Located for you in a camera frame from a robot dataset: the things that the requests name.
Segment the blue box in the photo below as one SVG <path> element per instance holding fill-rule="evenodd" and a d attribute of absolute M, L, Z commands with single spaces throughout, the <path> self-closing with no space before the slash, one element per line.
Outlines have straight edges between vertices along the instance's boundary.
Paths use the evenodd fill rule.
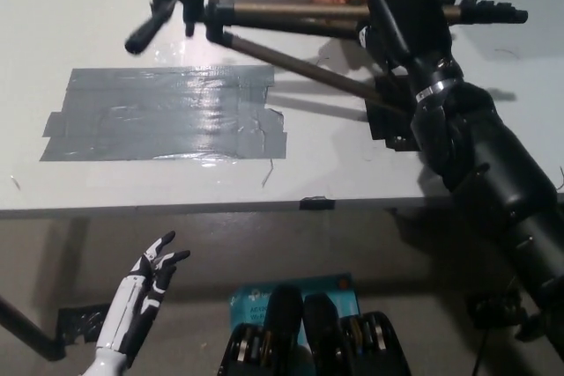
<path fill-rule="evenodd" d="M 266 315 L 266 307 L 271 292 L 277 285 L 292 284 L 301 289 L 303 298 L 309 294 L 325 292 L 337 308 L 339 317 L 359 313 L 359 303 L 353 289 L 353 279 L 350 274 L 311 277 L 290 281 L 269 282 L 264 284 L 250 284 L 241 287 L 231 297 L 231 330 L 239 323 L 253 323 L 262 325 Z M 309 348 L 306 334 L 301 323 L 298 344 Z"/>

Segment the table leg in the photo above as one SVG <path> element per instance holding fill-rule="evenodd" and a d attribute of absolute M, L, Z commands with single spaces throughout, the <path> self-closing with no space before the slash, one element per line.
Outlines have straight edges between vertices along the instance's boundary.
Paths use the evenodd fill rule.
<path fill-rule="evenodd" d="M 0 325 L 48 361 L 57 361 L 65 357 L 62 340 L 49 338 L 2 297 L 0 297 Z"/>

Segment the table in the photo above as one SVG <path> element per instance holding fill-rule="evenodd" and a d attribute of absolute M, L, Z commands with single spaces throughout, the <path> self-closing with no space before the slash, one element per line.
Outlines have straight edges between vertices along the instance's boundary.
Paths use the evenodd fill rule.
<path fill-rule="evenodd" d="M 529 23 L 458 27 L 454 54 L 467 80 L 493 92 L 505 122 L 559 186 L 564 48 L 545 37 L 550 28 L 556 31 L 564 11 L 544 8 L 549 0 L 500 1 L 530 10 Z M 144 55 L 128 55 L 123 42 L 147 18 L 148 2 L 0 0 L 0 216 L 297 209 L 301 199 L 314 196 L 337 200 L 337 207 L 419 206 L 446 198 L 417 153 L 394 152 L 371 139 L 362 100 L 278 70 L 267 107 L 285 117 L 286 159 L 273 161 L 264 185 L 271 170 L 264 159 L 214 166 L 197 160 L 40 162 L 48 141 L 42 132 L 49 114 L 61 109 L 73 68 L 257 63 L 211 45 L 201 27 L 194 39 L 184 40 L 181 8 Z M 363 52 L 352 52 L 358 68 L 352 69 L 335 41 L 236 32 L 302 59 L 321 60 L 349 77 L 370 75 L 360 66 Z M 528 55 L 527 48 L 543 45 L 541 40 L 556 50 L 537 48 Z"/>

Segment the tripod head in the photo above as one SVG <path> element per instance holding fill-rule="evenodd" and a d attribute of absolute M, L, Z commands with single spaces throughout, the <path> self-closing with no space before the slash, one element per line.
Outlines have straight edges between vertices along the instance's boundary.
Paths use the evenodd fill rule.
<path fill-rule="evenodd" d="M 168 22 L 176 2 L 180 2 L 184 8 L 182 19 L 186 26 L 186 37 L 194 35 L 196 22 L 204 15 L 204 0 L 152 0 L 151 17 L 127 39 L 125 49 L 133 55 L 141 54 Z"/>

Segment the robotic arm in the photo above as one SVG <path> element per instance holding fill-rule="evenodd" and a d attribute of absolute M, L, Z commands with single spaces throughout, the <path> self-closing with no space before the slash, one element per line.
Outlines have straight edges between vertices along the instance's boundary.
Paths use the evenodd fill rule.
<path fill-rule="evenodd" d="M 139 353 L 176 272 L 190 251 L 159 257 L 174 231 L 154 242 L 137 260 L 115 293 L 96 343 L 96 358 L 83 376 L 121 376 Z"/>
<path fill-rule="evenodd" d="M 417 106 L 412 131 L 457 208 L 516 269 L 543 311 L 544 330 L 564 359 L 564 216 L 554 185 L 506 127 L 485 90 L 464 81 L 438 0 L 367 0 L 385 52 L 409 75 Z"/>

